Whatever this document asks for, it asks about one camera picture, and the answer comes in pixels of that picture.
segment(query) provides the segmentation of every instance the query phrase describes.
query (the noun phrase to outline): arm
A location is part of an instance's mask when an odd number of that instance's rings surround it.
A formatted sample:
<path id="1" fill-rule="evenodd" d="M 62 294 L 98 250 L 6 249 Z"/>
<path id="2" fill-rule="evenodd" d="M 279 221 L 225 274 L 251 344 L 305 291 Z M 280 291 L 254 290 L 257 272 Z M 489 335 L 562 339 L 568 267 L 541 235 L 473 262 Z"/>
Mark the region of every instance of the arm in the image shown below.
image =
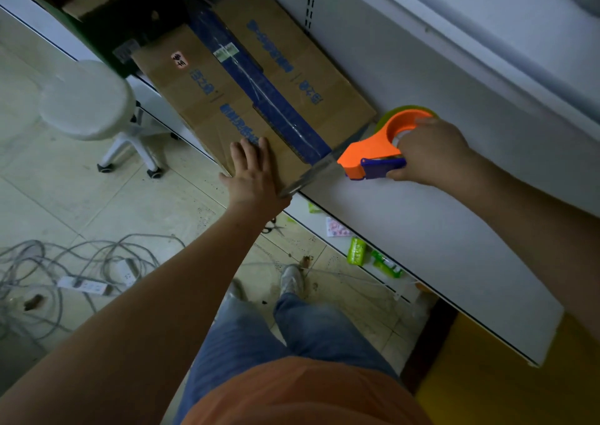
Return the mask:
<path id="1" fill-rule="evenodd" d="M 394 180 L 436 186 L 484 220 L 600 340 L 600 219 L 529 186 L 471 150 L 453 125 L 421 120 L 398 145 Z"/>
<path id="2" fill-rule="evenodd" d="M 192 244 L 92 316 L 0 398 L 7 423 L 159 423 L 265 224 L 275 192 L 268 144 L 232 144 L 225 214 Z"/>

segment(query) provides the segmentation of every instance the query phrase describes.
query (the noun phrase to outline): stool seat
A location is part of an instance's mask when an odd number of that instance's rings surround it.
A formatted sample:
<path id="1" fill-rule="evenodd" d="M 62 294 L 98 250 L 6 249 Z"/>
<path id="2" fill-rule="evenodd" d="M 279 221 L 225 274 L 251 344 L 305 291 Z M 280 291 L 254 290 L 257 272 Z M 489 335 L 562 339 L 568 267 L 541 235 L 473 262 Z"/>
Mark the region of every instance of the stool seat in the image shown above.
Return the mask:
<path id="1" fill-rule="evenodd" d="M 123 131 L 136 109 L 126 80 L 93 60 L 73 63 L 58 73 L 40 96 L 40 116 L 65 135 L 102 140 Z"/>

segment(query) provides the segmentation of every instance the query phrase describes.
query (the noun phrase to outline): jeans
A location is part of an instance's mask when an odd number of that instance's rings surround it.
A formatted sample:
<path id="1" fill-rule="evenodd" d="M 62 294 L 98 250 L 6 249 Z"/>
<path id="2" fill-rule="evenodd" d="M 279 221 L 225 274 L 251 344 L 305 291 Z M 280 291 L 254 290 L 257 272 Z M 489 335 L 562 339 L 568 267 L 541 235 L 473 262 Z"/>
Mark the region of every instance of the jeans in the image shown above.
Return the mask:
<path id="1" fill-rule="evenodd" d="M 180 424 L 204 395 L 233 376 L 290 355 L 371 368 L 398 378 L 377 349 L 337 308 L 309 305 L 296 294 L 285 293 L 277 301 L 273 315 L 287 347 L 271 333 L 250 302 L 229 298 L 221 306 L 191 366 L 175 424 Z"/>

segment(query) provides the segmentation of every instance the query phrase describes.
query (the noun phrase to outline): orange tape dispenser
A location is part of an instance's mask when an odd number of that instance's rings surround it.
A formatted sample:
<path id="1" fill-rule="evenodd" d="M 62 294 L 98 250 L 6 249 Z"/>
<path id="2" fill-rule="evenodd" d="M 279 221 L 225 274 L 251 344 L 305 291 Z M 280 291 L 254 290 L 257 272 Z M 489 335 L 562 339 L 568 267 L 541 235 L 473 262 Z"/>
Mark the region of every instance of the orange tape dispenser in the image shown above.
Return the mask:
<path id="1" fill-rule="evenodd" d="M 436 114 L 416 106 L 403 106 L 386 113 L 377 124 L 378 127 L 384 124 L 381 129 L 365 140 L 351 143 L 338 164 L 350 180 L 384 178 L 390 170 L 403 168 L 406 160 L 399 157 L 401 151 L 392 144 L 394 137 L 415 129 L 415 121 L 426 117 L 436 117 Z"/>

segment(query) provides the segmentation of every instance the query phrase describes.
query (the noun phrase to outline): stool caster wheel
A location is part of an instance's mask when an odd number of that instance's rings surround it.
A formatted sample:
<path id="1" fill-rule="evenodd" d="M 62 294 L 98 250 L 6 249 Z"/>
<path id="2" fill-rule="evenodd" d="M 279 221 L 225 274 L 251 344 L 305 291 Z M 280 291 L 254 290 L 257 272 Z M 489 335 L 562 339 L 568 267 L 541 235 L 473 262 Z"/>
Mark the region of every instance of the stool caster wheel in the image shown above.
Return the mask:
<path id="1" fill-rule="evenodd" d="M 156 170 L 148 169 L 146 173 L 150 178 L 161 178 L 163 176 L 163 170 L 160 167 L 158 167 Z"/>
<path id="2" fill-rule="evenodd" d="M 98 167 L 98 172 L 101 172 L 103 174 L 108 174 L 109 172 L 115 170 L 115 166 L 112 165 L 112 163 L 107 165 L 96 164 L 96 166 Z"/>

